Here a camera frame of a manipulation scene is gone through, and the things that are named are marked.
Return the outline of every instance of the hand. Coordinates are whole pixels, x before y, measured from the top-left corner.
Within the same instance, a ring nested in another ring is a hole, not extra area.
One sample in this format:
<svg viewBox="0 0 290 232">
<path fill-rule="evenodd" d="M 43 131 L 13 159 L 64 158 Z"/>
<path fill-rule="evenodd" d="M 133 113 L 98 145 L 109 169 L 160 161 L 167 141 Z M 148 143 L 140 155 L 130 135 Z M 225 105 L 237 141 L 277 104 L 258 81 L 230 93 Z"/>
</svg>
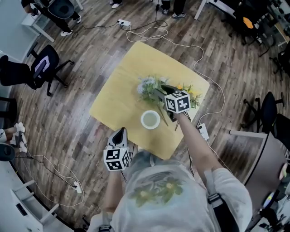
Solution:
<svg viewBox="0 0 290 232">
<path fill-rule="evenodd" d="M 34 9 L 32 10 L 31 15 L 32 15 L 32 16 L 36 16 L 36 15 L 38 15 L 38 9 L 37 9 L 37 8 L 34 8 Z"/>
</svg>

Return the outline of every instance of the square table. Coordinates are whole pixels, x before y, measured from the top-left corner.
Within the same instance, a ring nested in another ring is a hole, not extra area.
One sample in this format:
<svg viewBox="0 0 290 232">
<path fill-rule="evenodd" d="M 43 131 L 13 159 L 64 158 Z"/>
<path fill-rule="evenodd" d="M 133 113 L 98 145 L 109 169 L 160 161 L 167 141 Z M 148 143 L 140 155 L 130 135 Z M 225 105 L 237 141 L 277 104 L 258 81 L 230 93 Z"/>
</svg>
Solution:
<svg viewBox="0 0 290 232">
<path fill-rule="evenodd" d="M 182 140 L 180 127 L 175 130 L 172 122 L 162 109 L 169 126 L 160 116 L 160 124 L 154 130 L 145 129 L 140 121 L 147 110 L 160 112 L 154 104 L 140 99 L 137 86 L 139 77 L 166 77 L 172 86 L 193 85 L 193 92 L 201 94 L 199 103 L 206 95 L 209 83 L 183 64 L 142 42 L 135 42 L 120 64 L 111 74 L 104 87 L 95 99 L 90 115 L 116 131 L 125 127 L 128 139 L 154 155 L 167 160 L 174 153 Z M 189 115 L 194 118 L 199 107 L 191 109 Z"/>
</svg>

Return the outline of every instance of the shoe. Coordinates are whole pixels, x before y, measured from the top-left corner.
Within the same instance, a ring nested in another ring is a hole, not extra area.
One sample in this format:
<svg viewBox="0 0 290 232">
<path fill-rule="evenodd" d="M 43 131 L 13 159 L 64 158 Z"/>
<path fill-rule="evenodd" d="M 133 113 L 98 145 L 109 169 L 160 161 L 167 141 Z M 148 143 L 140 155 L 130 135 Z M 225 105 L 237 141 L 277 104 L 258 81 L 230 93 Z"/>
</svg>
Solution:
<svg viewBox="0 0 290 232">
<path fill-rule="evenodd" d="M 73 31 L 71 31 L 71 32 L 65 32 L 65 31 L 62 31 L 62 32 L 60 33 L 60 35 L 64 37 L 64 36 L 70 35 L 71 33 L 73 33 Z"/>
<path fill-rule="evenodd" d="M 20 145 L 19 151 L 27 153 L 27 147 L 24 145 L 24 142 L 20 142 L 19 145 Z"/>
<path fill-rule="evenodd" d="M 119 5 L 122 5 L 122 2 L 119 4 L 119 3 L 115 3 L 113 6 L 112 6 L 112 9 L 116 9 Z"/>
<path fill-rule="evenodd" d="M 175 14 L 173 13 L 173 18 L 184 18 L 186 16 L 186 13 L 182 12 L 181 14 Z"/>
<path fill-rule="evenodd" d="M 15 126 L 16 126 L 17 132 L 21 131 L 22 133 L 25 133 L 26 129 L 25 129 L 25 127 L 24 127 L 22 122 L 16 123 Z"/>
<path fill-rule="evenodd" d="M 168 15 L 169 10 L 163 10 L 164 15 Z"/>
<path fill-rule="evenodd" d="M 80 16 L 78 19 L 76 19 L 77 24 L 79 24 L 82 21 L 82 17 Z"/>
</svg>

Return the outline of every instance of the paper cup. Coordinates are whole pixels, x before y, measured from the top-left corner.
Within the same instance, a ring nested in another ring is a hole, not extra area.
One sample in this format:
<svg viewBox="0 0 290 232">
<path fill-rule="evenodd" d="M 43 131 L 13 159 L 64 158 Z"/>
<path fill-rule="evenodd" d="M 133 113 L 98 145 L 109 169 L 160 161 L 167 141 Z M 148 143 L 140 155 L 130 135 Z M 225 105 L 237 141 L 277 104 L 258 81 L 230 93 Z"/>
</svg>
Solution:
<svg viewBox="0 0 290 232">
<path fill-rule="evenodd" d="M 141 116 L 141 124 L 148 130 L 153 130 L 158 127 L 160 116 L 155 111 L 145 111 Z"/>
</svg>

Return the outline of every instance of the desk leg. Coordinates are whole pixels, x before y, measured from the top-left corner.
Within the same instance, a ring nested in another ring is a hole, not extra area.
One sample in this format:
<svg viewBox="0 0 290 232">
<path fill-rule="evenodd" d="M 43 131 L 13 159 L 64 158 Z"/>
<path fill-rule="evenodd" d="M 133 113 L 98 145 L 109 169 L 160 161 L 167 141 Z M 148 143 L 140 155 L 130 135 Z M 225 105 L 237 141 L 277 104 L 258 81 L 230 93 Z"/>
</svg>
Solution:
<svg viewBox="0 0 290 232">
<path fill-rule="evenodd" d="M 54 39 L 47 34 L 44 30 L 42 30 L 37 24 L 34 24 L 33 27 L 38 30 L 41 34 L 43 34 L 46 38 L 48 38 L 51 42 L 54 42 Z"/>
<path fill-rule="evenodd" d="M 82 4 L 80 3 L 80 1 L 79 1 L 79 0 L 76 0 L 76 2 L 77 2 L 77 4 L 78 4 L 78 7 L 79 7 L 81 10 L 83 10 L 83 6 L 82 6 Z"/>
<path fill-rule="evenodd" d="M 37 31 L 35 31 L 32 27 L 27 26 L 27 28 L 31 30 L 34 34 L 36 34 L 37 36 L 40 36 L 40 34 Z"/>
<path fill-rule="evenodd" d="M 230 130 L 230 135 L 246 136 L 246 137 L 261 138 L 261 139 L 265 139 L 267 137 L 267 134 L 265 133 L 255 133 L 255 132 L 246 132 L 246 131 L 238 131 L 238 130 Z"/>
<path fill-rule="evenodd" d="M 207 2 L 207 0 L 203 0 L 203 1 L 201 2 L 200 6 L 199 6 L 199 9 L 198 9 L 198 11 L 197 11 L 197 13 L 196 13 L 194 19 L 198 19 L 198 17 L 199 17 L 199 15 L 200 15 L 201 11 L 203 10 L 203 7 L 204 7 L 204 5 L 205 5 L 206 2 Z"/>
</svg>

